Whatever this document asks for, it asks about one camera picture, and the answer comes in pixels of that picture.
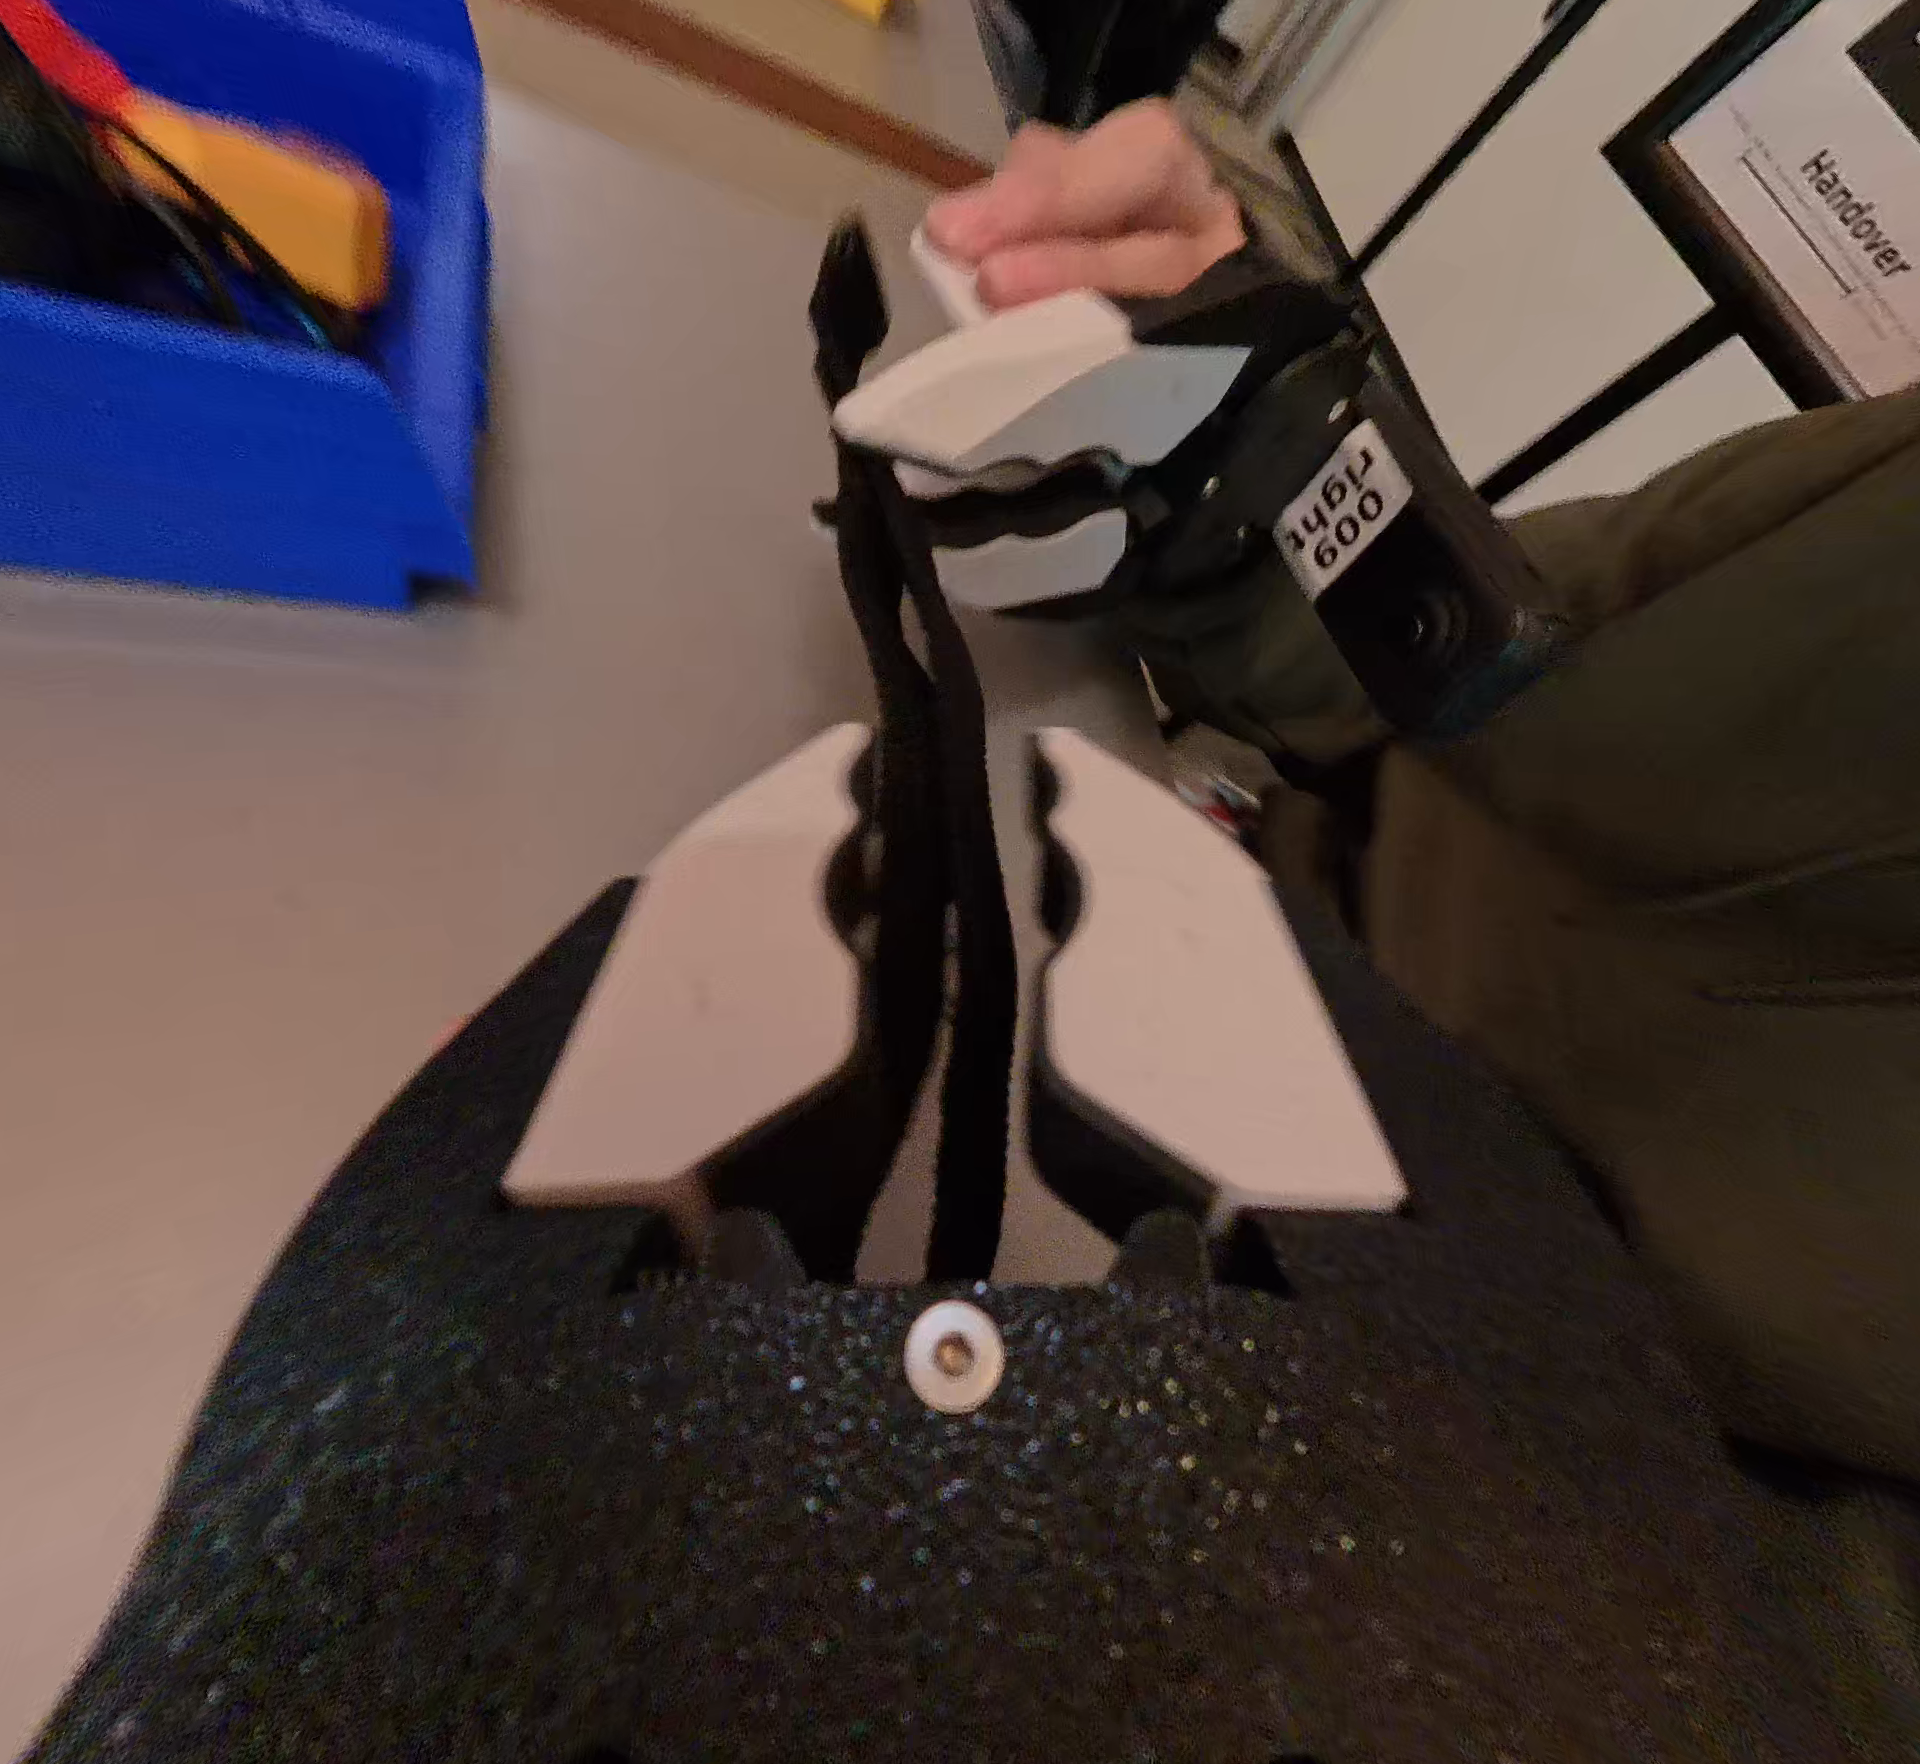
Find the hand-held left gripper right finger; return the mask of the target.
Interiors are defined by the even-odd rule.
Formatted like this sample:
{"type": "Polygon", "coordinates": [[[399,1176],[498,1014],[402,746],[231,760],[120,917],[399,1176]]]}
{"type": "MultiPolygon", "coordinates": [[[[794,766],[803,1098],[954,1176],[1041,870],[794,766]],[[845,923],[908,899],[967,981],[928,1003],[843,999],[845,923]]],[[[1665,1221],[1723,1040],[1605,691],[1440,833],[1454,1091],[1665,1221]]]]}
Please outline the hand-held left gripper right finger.
{"type": "Polygon", "coordinates": [[[1080,734],[1031,745],[1047,1187],[1080,1218],[1397,1214],[1406,1178],[1264,870],[1080,734]]]}

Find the person's right hand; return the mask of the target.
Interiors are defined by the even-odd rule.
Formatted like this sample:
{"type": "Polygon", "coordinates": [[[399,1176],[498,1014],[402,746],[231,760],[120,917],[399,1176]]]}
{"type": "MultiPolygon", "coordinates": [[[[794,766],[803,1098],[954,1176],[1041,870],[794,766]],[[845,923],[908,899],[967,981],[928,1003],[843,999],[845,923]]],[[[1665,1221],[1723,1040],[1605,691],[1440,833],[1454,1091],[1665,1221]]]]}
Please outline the person's right hand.
{"type": "Polygon", "coordinates": [[[1069,290],[1176,295],[1248,240],[1235,196],[1161,97],[1078,132],[1022,124],[990,178],[933,199],[923,234],[994,312],[1069,290]]]}

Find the orange block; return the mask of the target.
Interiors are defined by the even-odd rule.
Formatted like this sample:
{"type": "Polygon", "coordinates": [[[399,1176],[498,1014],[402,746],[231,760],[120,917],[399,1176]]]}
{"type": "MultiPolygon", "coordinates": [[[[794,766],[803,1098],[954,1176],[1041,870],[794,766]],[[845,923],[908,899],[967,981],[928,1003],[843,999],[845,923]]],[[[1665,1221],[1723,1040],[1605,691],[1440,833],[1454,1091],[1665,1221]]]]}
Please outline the orange block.
{"type": "Polygon", "coordinates": [[[146,92],[125,97],[99,132],[135,182],[179,209],[228,214],[303,288],[352,315],[384,306],[391,205],[348,155],[146,92]]]}

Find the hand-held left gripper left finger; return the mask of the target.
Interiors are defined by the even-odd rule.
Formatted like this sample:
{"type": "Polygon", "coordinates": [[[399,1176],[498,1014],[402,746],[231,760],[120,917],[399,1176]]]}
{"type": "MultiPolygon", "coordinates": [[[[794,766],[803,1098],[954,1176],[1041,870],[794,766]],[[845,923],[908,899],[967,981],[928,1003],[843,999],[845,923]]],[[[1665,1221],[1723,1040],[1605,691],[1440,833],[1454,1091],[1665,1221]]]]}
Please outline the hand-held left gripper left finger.
{"type": "Polygon", "coordinates": [[[662,849],[506,1163],[509,1201],[721,1210],[732,1158],[850,1063],[857,963],[828,867],[869,746],[833,726],[662,849]]]}

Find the red plastic piece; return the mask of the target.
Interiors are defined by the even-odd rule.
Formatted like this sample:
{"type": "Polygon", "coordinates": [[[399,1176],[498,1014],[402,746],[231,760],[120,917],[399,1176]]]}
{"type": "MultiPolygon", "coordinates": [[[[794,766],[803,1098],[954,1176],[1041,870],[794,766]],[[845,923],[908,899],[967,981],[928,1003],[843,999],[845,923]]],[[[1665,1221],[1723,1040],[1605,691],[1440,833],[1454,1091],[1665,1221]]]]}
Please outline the red plastic piece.
{"type": "Polygon", "coordinates": [[[82,116],[112,124],[125,120],[135,97],[128,77],[50,0],[1,0],[1,27],[23,57],[82,116]]]}

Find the blue plastic bin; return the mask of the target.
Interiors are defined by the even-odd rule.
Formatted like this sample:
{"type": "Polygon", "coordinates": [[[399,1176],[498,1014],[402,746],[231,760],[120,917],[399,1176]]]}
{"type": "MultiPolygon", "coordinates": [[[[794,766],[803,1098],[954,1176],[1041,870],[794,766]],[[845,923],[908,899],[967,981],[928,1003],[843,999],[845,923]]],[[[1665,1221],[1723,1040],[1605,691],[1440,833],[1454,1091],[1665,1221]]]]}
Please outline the blue plastic bin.
{"type": "Polygon", "coordinates": [[[128,83],[371,174],[388,296],[348,354],[4,286],[4,565],[402,608],[474,580],[485,87],[467,0],[45,0],[128,83]]]}

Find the red white printed packet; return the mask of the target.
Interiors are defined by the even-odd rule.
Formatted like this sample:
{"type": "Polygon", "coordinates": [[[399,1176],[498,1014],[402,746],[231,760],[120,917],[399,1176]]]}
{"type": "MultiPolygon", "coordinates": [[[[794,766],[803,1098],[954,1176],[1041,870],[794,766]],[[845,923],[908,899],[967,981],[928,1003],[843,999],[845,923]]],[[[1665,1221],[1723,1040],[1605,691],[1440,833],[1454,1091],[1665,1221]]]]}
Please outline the red white printed packet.
{"type": "Polygon", "coordinates": [[[1260,833],[1262,794],[1274,780],[1264,755],[1198,724],[1172,732],[1166,750],[1176,793],[1226,835],[1252,846],[1260,833]]]}

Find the black easel stand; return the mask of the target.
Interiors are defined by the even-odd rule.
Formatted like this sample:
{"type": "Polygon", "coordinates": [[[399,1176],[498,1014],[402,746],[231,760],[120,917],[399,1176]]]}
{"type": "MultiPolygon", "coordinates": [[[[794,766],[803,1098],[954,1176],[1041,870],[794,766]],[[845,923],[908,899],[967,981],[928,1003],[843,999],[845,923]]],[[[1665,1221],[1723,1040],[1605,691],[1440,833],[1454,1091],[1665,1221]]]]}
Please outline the black easel stand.
{"type": "Polygon", "coordinates": [[[1623,373],[1550,423],[1521,451],[1503,459],[1476,483],[1479,498],[1483,504],[1505,504],[1515,498],[1525,486],[1546,476],[1549,470],[1621,422],[1631,409],[1647,403],[1735,336],[1739,336],[1735,316],[1720,304],[1708,306],[1684,328],[1657,342],[1623,373]]]}

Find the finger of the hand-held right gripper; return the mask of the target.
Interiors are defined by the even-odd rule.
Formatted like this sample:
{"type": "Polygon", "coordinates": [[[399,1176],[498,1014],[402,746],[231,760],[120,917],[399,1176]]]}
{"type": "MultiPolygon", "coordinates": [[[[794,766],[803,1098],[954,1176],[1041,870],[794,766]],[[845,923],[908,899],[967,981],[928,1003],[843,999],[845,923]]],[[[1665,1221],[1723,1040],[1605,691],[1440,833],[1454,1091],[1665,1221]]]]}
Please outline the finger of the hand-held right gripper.
{"type": "Polygon", "coordinates": [[[936,476],[1167,457],[1228,398],[1255,352],[1228,315],[1255,290],[1235,253],[1167,298],[1070,288],[990,310],[976,275],[914,230],[912,262],[950,328],[830,408],[840,444],[936,476]]]}
{"type": "Polygon", "coordinates": [[[942,591],[974,610],[1099,592],[1130,549],[1128,504],[1102,465],[1002,465],[976,478],[900,465],[897,481],[920,517],[942,591]]]}

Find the black framed sign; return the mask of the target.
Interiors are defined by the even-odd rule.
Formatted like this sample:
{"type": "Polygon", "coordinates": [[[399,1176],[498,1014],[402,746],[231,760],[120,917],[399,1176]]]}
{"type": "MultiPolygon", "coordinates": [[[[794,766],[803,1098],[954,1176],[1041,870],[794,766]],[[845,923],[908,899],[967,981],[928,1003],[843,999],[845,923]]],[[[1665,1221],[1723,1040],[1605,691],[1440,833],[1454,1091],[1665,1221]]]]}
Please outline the black framed sign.
{"type": "Polygon", "coordinates": [[[1604,148],[1794,408],[1918,381],[1918,0],[1757,0],[1604,148]]]}

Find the person's right forearm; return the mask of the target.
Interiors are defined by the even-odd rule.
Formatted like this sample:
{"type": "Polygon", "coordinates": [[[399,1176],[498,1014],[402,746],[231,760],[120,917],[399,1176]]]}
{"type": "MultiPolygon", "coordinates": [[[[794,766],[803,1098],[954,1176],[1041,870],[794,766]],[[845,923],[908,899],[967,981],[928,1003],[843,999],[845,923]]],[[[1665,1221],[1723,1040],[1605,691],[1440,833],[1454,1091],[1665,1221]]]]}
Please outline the person's right forearm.
{"type": "Polygon", "coordinates": [[[1277,561],[1121,627],[1195,722],[1375,759],[1380,971],[1599,1178],[1736,1435],[1913,1486],[1915,389],[1507,527],[1571,645],[1456,745],[1277,561]]]}

